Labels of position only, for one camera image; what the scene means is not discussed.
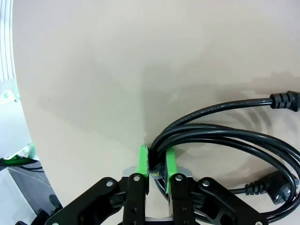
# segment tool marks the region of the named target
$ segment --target cable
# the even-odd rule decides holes
[[[149,149],[150,171],[164,171],[165,153],[167,149],[178,144],[214,143],[242,150],[268,162],[277,168],[278,171],[280,171],[286,178],[291,191],[286,202],[274,211],[263,213],[269,223],[284,218],[293,212],[300,204],[300,195],[296,195],[297,186],[294,177],[284,164],[256,146],[281,157],[295,170],[298,177],[300,177],[300,153],[293,146],[280,139],[258,132],[214,124],[187,124],[188,122],[202,116],[221,111],[264,105],[270,105],[273,109],[287,108],[296,112],[300,110],[300,93],[288,91],[287,93],[272,94],[270,98],[226,102],[203,108],[176,120],[164,129],[163,132],[153,141],[151,148]],[[164,179],[157,179],[155,180],[155,183],[163,196],[168,199],[164,190]],[[238,188],[230,191],[233,194],[243,194],[251,191],[250,188],[251,185],[248,189]],[[197,213],[195,214],[195,217],[197,220],[210,223],[206,217]]]
[[[24,167],[24,166],[20,165],[19,168],[27,170],[27,171],[31,171],[31,172],[44,173],[44,171],[37,171],[39,169],[42,169],[42,167],[28,168],[28,167]]]

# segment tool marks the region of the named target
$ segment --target metal bolt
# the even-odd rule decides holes
[[[106,186],[108,186],[108,187],[111,187],[113,185],[113,182],[112,181],[108,181],[107,183],[106,183]]]
[[[202,182],[202,185],[205,186],[205,187],[208,187],[210,185],[210,182],[208,180],[204,180]]]
[[[176,175],[175,179],[176,179],[177,181],[181,181],[181,180],[183,179],[183,177],[182,177],[181,175]]]
[[[133,177],[133,180],[134,180],[134,181],[139,181],[139,180],[140,180],[140,176],[138,176],[138,175],[134,176],[134,177]]]

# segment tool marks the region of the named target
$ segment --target cable connector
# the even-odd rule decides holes
[[[299,179],[294,177],[296,185]],[[259,180],[245,185],[246,195],[259,195],[268,193],[275,205],[284,203],[290,196],[290,184],[285,176],[279,172],[273,172]]]
[[[286,93],[271,94],[272,109],[290,109],[294,112],[300,110],[300,92],[288,91]]]

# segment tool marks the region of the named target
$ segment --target white ribbed panel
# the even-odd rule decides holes
[[[12,14],[13,0],[0,0],[0,82],[15,78]]]

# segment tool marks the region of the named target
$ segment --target tabletop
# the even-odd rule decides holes
[[[150,145],[187,113],[299,91],[299,9],[296,0],[15,0],[21,102],[61,203],[103,177],[120,179],[137,165],[139,145]],[[264,106],[200,121],[262,132],[300,148],[300,115],[289,110]],[[227,188],[274,170],[212,144],[181,145],[176,152],[178,165],[195,179],[211,176]],[[267,195],[241,198],[258,211],[275,208]],[[297,224],[296,214],[276,224]],[[168,215],[153,180],[146,215]],[[105,224],[121,218],[118,213]]]

